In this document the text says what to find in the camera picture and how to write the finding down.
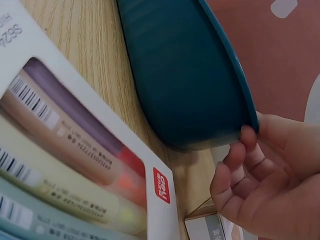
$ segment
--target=purple highlighter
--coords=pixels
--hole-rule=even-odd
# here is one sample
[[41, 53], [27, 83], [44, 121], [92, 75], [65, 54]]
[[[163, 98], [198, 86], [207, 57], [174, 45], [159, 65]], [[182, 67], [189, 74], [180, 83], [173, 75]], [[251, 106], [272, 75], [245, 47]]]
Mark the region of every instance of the purple highlighter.
[[115, 157], [145, 177], [145, 166], [137, 156], [109, 132], [36, 58], [23, 68], [38, 86], [84, 131]]

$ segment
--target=red label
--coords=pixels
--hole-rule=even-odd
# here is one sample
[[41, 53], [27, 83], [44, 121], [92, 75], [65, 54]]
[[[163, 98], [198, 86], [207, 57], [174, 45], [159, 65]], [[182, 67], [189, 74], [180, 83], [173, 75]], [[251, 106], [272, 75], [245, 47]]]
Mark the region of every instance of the red label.
[[168, 179], [155, 167], [153, 168], [153, 178], [155, 194], [163, 201], [170, 204]]

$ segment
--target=white box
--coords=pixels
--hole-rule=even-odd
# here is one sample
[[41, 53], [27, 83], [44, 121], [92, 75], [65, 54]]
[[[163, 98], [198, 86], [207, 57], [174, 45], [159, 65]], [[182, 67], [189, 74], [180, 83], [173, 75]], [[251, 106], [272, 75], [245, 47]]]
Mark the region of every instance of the white box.
[[[1, 21], [3, 16], [4, 19], [6, 16], [10, 18]], [[22, 32], [7, 41], [4, 47], [1, 42], [5, 41], [3, 34], [13, 25], [19, 25]], [[180, 239], [172, 171], [95, 93], [18, 0], [0, 0], [0, 97], [30, 58], [40, 60], [83, 106], [143, 161], [146, 173], [147, 239]], [[167, 194], [166, 198], [157, 195], [159, 189]]]
[[244, 240], [241, 227], [219, 215], [212, 199], [184, 221], [190, 240]]

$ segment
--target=highlighter pen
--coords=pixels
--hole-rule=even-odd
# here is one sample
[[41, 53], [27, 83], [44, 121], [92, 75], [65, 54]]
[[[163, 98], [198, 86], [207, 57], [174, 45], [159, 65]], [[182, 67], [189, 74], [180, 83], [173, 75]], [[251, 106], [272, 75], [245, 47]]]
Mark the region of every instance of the highlighter pen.
[[0, 177], [0, 229], [23, 240], [138, 240], [70, 216]]
[[24, 70], [0, 105], [65, 164], [108, 191], [146, 206], [145, 180], [79, 127]]
[[145, 178], [143, 162], [110, 133], [36, 58], [31, 58], [23, 68], [37, 85], [70, 116], [84, 131], [111, 154]]
[[99, 226], [128, 234], [146, 228], [142, 207], [102, 189], [55, 159], [10, 123], [10, 117], [3, 112], [0, 129], [0, 176]]

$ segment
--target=wooden surface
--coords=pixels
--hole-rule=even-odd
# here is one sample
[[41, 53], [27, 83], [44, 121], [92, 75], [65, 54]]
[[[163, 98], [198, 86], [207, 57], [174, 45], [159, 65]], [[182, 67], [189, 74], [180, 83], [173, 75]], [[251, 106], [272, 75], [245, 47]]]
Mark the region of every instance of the wooden surface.
[[181, 153], [155, 136], [140, 109], [116, 0], [21, 0], [47, 36], [92, 88], [173, 171], [181, 240], [184, 217], [209, 197], [209, 150]]

